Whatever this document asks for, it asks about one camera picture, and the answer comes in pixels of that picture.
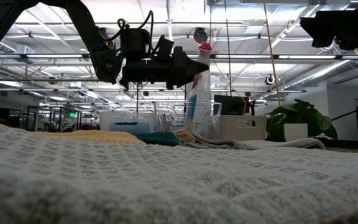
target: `yellow towel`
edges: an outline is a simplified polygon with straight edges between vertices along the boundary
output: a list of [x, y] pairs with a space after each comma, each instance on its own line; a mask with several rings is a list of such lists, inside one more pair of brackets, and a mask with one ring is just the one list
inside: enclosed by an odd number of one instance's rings
[[[9, 127], [0, 124], [0, 128], [9, 129]], [[73, 138], [78, 140], [102, 142], [102, 143], [117, 143], [117, 144], [137, 144], [146, 145], [143, 141], [137, 139], [135, 136], [119, 131], [74, 131], [72, 133], [48, 133], [35, 132], [44, 136], [52, 138]]]

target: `textured towel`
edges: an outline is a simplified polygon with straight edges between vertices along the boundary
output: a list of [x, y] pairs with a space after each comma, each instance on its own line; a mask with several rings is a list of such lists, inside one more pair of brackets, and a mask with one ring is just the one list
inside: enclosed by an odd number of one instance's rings
[[[10, 129], [7, 126], [0, 124], [0, 129]], [[146, 143], [137, 139], [135, 136], [119, 132], [119, 131], [74, 131], [71, 133], [49, 133], [36, 132], [37, 134], [49, 136], [51, 138], [72, 138], [78, 140], [87, 140], [103, 143], [119, 143], [119, 144], [139, 144], [146, 145]]]
[[236, 141], [232, 139], [210, 140], [201, 137], [195, 133], [195, 143], [186, 143], [185, 146], [198, 149], [238, 149], [238, 150], [256, 150], [266, 147], [300, 147], [305, 149], [325, 149], [324, 144], [313, 138], [298, 139], [290, 142], [269, 142], [261, 140]]
[[0, 223], [358, 223], [358, 154], [0, 129]]

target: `red bottle cap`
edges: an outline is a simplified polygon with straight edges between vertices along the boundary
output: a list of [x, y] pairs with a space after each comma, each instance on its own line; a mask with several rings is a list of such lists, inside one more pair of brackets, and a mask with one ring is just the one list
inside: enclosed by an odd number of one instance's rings
[[201, 43], [201, 46], [199, 48], [203, 50], [212, 50], [211, 44], [206, 42]]

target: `clear plastic bin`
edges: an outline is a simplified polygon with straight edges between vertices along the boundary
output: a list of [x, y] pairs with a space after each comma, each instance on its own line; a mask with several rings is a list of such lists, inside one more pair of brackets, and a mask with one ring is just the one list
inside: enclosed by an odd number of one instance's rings
[[154, 133], [156, 131], [156, 120], [155, 113], [102, 112], [100, 113], [100, 130], [124, 131], [130, 134]]
[[217, 139], [222, 106], [220, 103], [155, 102], [157, 131], [187, 129], [204, 138]]

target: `white storage bin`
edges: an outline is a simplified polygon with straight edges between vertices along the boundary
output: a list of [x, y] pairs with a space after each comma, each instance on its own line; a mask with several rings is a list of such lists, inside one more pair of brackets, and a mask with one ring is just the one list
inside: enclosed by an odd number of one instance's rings
[[222, 115], [219, 125], [219, 139], [265, 140], [266, 123], [267, 117], [265, 116]]
[[112, 111], [100, 113], [100, 130], [123, 131], [130, 134], [154, 133], [155, 113]]

